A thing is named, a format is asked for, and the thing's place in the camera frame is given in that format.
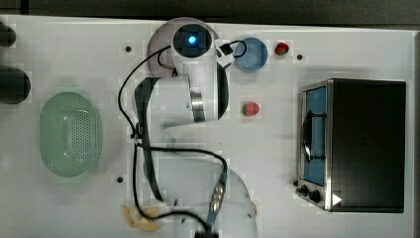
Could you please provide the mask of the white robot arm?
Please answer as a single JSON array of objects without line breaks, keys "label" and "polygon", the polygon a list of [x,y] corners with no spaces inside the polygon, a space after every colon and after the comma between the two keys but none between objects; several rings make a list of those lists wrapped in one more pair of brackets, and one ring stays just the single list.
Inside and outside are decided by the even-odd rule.
[{"label": "white robot arm", "polygon": [[259,238],[250,193],[217,136],[229,105],[231,56],[222,44],[204,22],[177,18],[148,45],[151,74],[136,87],[134,106],[161,238]]}]

